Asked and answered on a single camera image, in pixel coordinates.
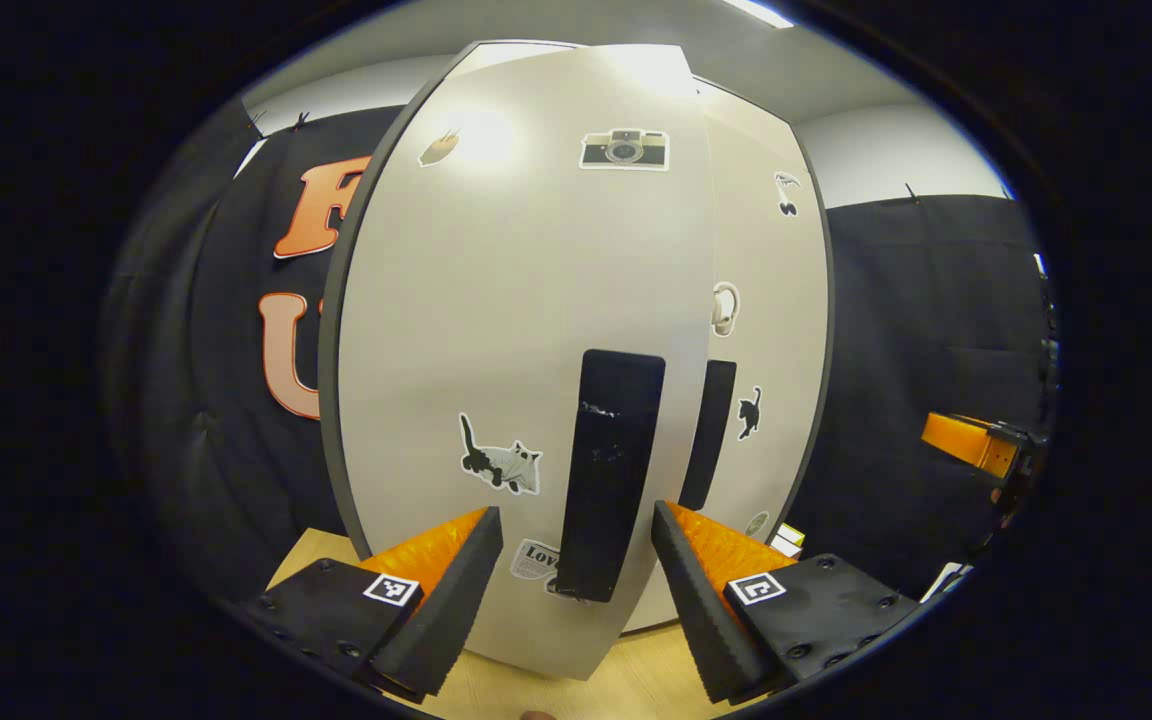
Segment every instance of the orange letter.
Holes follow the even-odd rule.
[[[272,291],[260,298],[265,319],[265,384],[271,395],[293,414],[319,419],[319,391],[305,387],[296,377],[296,321],[308,303],[290,291]]]
[[[301,191],[296,213],[291,214],[291,227],[274,245],[274,258],[296,258],[335,245],[338,232],[329,223],[332,210],[339,209],[340,218],[344,218],[357,179],[370,162],[371,156],[365,156],[308,169],[301,176],[305,190]]]

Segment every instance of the wooden table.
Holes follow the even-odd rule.
[[[270,579],[270,588],[320,558],[358,562],[349,538],[308,529]],[[699,720],[735,710],[726,702],[713,705],[705,697],[676,620],[621,635],[602,665],[585,682],[547,679],[461,651],[461,659],[452,667],[438,697],[429,696],[420,705],[388,694],[385,697],[448,720],[516,720],[526,710],[550,712],[558,720],[623,720],[627,717]]]

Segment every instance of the black cat sticker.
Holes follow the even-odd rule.
[[[763,402],[763,388],[755,386],[755,400],[745,400],[744,397],[740,401],[740,410],[736,415],[745,420],[745,430],[741,432],[737,437],[737,441],[749,438],[749,433],[758,432],[758,418],[759,418],[759,404]]]
[[[473,445],[473,425],[470,416],[461,414],[461,433],[465,439],[465,455],[461,469],[490,484],[493,488],[508,487],[514,495],[540,495],[540,467],[543,452],[528,450],[521,441],[513,447],[479,447]]]

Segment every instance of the ceiling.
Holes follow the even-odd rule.
[[[347,28],[256,83],[247,106],[363,65],[460,53],[476,40],[679,45],[691,73],[804,122],[923,103],[867,60],[803,26],[774,29],[719,0],[412,0]]]

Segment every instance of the black curtain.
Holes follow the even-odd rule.
[[[103,319],[109,437],[182,569],[225,600],[265,589],[306,528],[344,532],[319,422],[266,387],[259,304],[305,297],[297,376],[316,387],[329,251],[276,260],[274,244],[302,174],[370,156],[400,109],[273,132],[234,177],[260,134],[230,103],[156,182],[120,256]]]
[[[996,479],[920,441],[927,414],[1037,427],[1048,334],[1037,247],[1015,200],[948,195],[828,210],[829,386],[786,516],[922,597],[988,532]]]

